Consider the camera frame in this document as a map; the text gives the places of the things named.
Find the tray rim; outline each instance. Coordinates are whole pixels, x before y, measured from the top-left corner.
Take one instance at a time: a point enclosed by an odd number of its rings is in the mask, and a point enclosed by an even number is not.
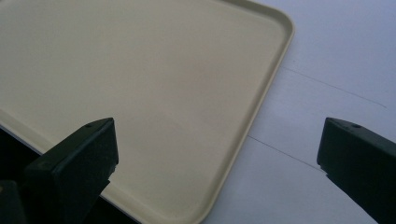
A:
[[[202,212],[201,215],[198,218],[196,218],[193,223],[200,223],[201,221],[203,221],[205,217],[209,214],[212,207],[214,206],[216,199],[219,197],[219,192],[221,191],[224,182],[227,179],[227,176],[233,167],[233,163],[236,157],[238,156],[239,151],[248,136],[250,127],[254,119],[256,118],[258,111],[262,106],[262,102],[265,99],[265,95],[270,89],[270,86],[276,76],[277,70],[280,64],[282,63],[282,60],[286,52],[288,51],[290,42],[295,33],[295,25],[292,19],[285,12],[283,12],[278,8],[269,7],[267,5],[256,3],[251,0],[213,0],[213,1],[218,1],[225,4],[231,4],[238,7],[242,7],[255,14],[258,14],[259,16],[268,16],[267,13],[270,12],[276,16],[275,17],[276,21],[279,21],[279,18],[283,17],[284,21],[288,23],[287,25],[289,26],[288,27],[289,29],[288,29],[287,39],[281,48],[282,50],[278,55],[276,55],[277,59],[276,59],[276,63],[273,64],[272,72],[268,73],[268,77],[269,77],[268,83],[265,85],[265,88],[263,88],[262,92],[260,93],[260,98],[258,99],[256,106],[252,110],[251,115],[248,116],[249,121],[247,122],[247,125],[241,134],[242,137],[239,139],[237,143],[235,152],[232,155],[232,157],[229,159],[227,168],[224,170],[224,173],[221,176],[219,184],[217,185],[216,189],[212,192],[213,197],[211,197],[210,201],[208,202],[208,206],[206,207],[204,212]],[[41,134],[35,132],[29,126],[23,124],[17,118],[12,117],[1,108],[0,108],[0,129],[6,131],[7,133],[10,133],[12,136],[16,137],[23,144],[25,144],[30,149],[32,149],[33,151],[37,152],[40,155],[43,154],[43,151],[49,150],[51,147],[53,147],[56,144],[49,141]],[[144,217],[140,216],[139,213],[134,212],[134,210],[128,207],[126,203],[121,203],[122,198],[120,197],[119,194],[113,193],[114,189],[117,189],[117,191],[122,191],[121,189],[118,189],[114,184],[110,183],[109,186],[102,192],[101,195],[102,198],[104,198],[109,203],[118,207],[121,210],[121,212],[131,217],[132,219],[135,219],[142,223],[150,223],[148,219],[145,219]]]

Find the line on paper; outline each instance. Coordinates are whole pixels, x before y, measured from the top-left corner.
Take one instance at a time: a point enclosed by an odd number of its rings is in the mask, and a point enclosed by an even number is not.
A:
[[[322,170],[319,169],[318,167],[313,166],[313,165],[309,164],[309,163],[306,162],[306,161],[299,160],[299,159],[297,159],[297,158],[295,158],[295,157],[289,155],[288,153],[286,153],[286,152],[284,152],[284,151],[281,151],[281,150],[279,150],[279,149],[277,149],[277,148],[275,148],[275,147],[273,147],[273,146],[270,146],[270,145],[264,143],[263,141],[261,141],[261,140],[255,138],[255,137],[252,137],[252,136],[250,136],[250,135],[248,135],[247,137],[249,137],[249,138],[251,138],[251,139],[253,139],[253,140],[256,140],[256,141],[258,141],[259,143],[261,143],[261,144],[263,144],[263,145],[266,145],[266,146],[270,147],[271,149],[273,149],[273,150],[275,150],[275,151],[277,151],[277,152],[279,152],[279,153],[281,153],[281,154],[283,154],[283,155],[286,155],[286,156],[288,156],[288,157],[290,157],[290,158],[292,158],[292,159],[294,159],[294,160],[296,160],[296,161],[299,161],[299,162],[301,162],[301,163],[303,163],[303,164],[305,164],[305,165],[307,165],[307,166],[309,166],[309,167],[311,167],[311,168],[313,168],[313,169],[315,169],[315,170],[317,170],[317,171],[320,171],[320,172],[326,174],[326,172],[322,171]]]
[[[297,74],[297,75],[300,75],[300,76],[302,76],[302,77],[309,78],[309,79],[314,80],[314,81],[316,81],[316,82],[319,82],[319,83],[321,83],[321,84],[323,84],[323,85],[326,85],[326,86],[335,88],[335,89],[337,89],[337,90],[339,90],[339,91],[343,91],[343,92],[346,92],[346,93],[351,94],[351,95],[353,95],[353,96],[356,96],[356,97],[358,97],[358,98],[361,98],[362,100],[365,100],[365,101],[368,101],[368,102],[370,102],[370,103],[373,103],[373,104],[376,104],[376,105],[380,105],[380,106],[382,106],[382,107],[384,107],[384,108],[387,108],[385,105],[382,105],[382,104],[380,104],[379,102],[370,100],[370,99],[365,98],[365,97],[363,97],[363,96],[360,96],[360,95],[358,95],[358,94],[356,94],[356,93],[354,93],[354,92],[352,92],[352,91],[343,90],[343,89],[341,89],[341,88],[339,88],[339,87],[336,87],[336,86],[334,86],[334,85],[331,85],[331,84],[329,84],[329,83],[327,83],[327,82],[321,81],[321,80],[316,79],[316,78],[314,78],[314,77],[307,76],[307,75],[305,75],[305,74],[303,74],[303,73],[299,73],[299,72],[297,72],[297,71],[295,71],[295,70],[292,70],[292,69],[289,69],[289,68],[287,68],[287,67],[284,67],[284,66],[280,66],[280,67],[281,67],[281,68],[284,68],[284,69],[286,69],[286,70],[289,70],[289,71],[291,71],[291,72],[293,72],[293,73],[295,73],[295,74]]]

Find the tray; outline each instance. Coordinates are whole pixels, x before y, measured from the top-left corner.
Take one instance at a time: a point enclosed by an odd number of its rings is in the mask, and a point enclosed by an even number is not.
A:
[[[210,211],[293,35],[248,1],[0,2],[0,124],[44,153],[113,117],[103,196],[143,223]]]

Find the white surface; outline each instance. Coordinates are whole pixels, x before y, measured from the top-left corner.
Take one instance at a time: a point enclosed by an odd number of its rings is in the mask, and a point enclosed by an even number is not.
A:
[[[296,33],[205,223],[375,223],[316,156],[326,117],[396,142],[396,2],[259,2]]]

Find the black plastic piece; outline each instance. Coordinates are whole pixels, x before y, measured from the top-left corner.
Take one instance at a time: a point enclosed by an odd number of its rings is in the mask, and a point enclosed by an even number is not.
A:
[[[26,167],[28,217],[44,217],[48,223],[81,223],[118,162],[113,119],[81,127]]]
[[[396,223],[396,144],[358,124],[327,118],[318,164],[378,223]]]
[[[12,180],[0,180],[0,223],[27,223],[17,183]]]
[[[21,141],[15,139],[9,133],[4,132],[0,129],[0,179],[11,179],[21,185],[24,182],[23,169],[34,160],[38,159],[39,155],[32,149],[21,143]],[[0,210],[4,206],[8,206],[9,200],[1,201],[0,199]],[[9,213],[2,213],[0,211],[0,224],[14,223],[5,222],[5,215]],[[119,209],[114,207],[111,203],[98,198],[95,205],[91,209],[90,213],[86,216],[83,221],[84,224],[137,224],[130,217],[123,214]]]

